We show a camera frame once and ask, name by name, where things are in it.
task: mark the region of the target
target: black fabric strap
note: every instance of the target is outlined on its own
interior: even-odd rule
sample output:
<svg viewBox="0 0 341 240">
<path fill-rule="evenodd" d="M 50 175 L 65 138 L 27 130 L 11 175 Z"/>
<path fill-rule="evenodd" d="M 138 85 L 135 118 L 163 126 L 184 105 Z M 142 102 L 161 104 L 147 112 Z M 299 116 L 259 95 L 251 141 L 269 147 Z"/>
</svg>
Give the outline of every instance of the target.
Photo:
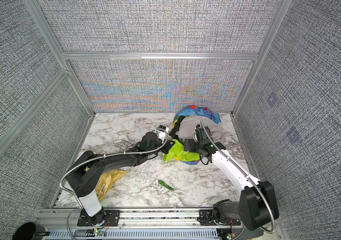
<svg viewBox="0 0 341 240">
<path fill-rule="evenodd" d="M 176 135 L 176 132 L 180 129 L 180 123 L 184 118 L 185 116 L 180 116 L 180 118 L 174 124 L 174 128 L 172 129 L 172 131 L 170 131 L 169 136 L 177 140 L 179 139 L 178 136 Z"/>
</svg>

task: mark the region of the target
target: black mug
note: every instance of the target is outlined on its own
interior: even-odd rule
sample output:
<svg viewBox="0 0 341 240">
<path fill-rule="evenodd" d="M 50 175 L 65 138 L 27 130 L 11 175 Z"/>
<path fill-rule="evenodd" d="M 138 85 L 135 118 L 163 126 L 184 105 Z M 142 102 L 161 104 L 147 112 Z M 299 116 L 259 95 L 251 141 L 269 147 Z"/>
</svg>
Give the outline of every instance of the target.
<svg viewBox="0 0 341 240">
<path fill-rule="evenodd" d="M 49 236 L 42 225 L 33 222 L 24 223 L 13 235 L 13 240 L 41 240 L 43 237 Z"/>
</svg>

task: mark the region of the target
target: green chili pepper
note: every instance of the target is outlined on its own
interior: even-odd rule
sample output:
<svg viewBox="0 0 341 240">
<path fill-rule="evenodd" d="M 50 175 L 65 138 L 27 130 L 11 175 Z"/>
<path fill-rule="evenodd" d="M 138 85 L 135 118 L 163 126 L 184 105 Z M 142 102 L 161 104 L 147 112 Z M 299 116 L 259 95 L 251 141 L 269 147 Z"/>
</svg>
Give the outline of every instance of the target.
<svg viewBox="0 0 341 240">
<path fill-rule="evenodd" d="M 164 186 L 165 188 L 171 190 L 171 191 L 174 191 L 174 189 L 171 186 L 169 186 L 168 184 L 164 183 L 163 180 L 159 180 L 159 184 Z"/>
</svg>

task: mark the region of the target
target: yellow snack bag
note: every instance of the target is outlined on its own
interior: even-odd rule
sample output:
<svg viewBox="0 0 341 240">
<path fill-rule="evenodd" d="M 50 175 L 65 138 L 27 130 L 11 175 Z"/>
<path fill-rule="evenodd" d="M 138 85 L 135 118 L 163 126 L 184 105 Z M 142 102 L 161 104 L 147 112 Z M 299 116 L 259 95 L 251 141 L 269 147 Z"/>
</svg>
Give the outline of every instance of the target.
<svg viewBox="0 0 341 240">
<path fill-rule="evenodd" d="M 111 170 L 109 172 L 103 173 L 96 185 L 95 191 L 99 201 L 101 201 L 105 194 L 111 189 L 117 180 L 124 176 L 127 172 L 123 170 Z"/>
</svg>

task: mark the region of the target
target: lime green cloth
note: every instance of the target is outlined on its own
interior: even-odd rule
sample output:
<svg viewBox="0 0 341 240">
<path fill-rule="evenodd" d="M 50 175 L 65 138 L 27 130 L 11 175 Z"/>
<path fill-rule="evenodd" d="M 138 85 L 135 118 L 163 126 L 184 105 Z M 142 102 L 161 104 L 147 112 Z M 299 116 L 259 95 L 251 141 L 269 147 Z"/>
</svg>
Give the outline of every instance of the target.
<svg viewBox="0 0 341 240">
<path fill-rule="evenodd" d="M 181 144 L 176 139 L 172 139 L 172 141 L 174 141 L 175 144 L 169 150 L 168 154 L 164 154 L 164 156 L 163 156 L 164 162 L 167 162 L 167 161 L 169 161 L 175 157 L 177 157 L 180 161 L 184 161 L 184 162 L 191 162 L 191 161 L 200 160 L 200 155 L 198 153 L 185 152 L 183 144 Z"/>
</svg>

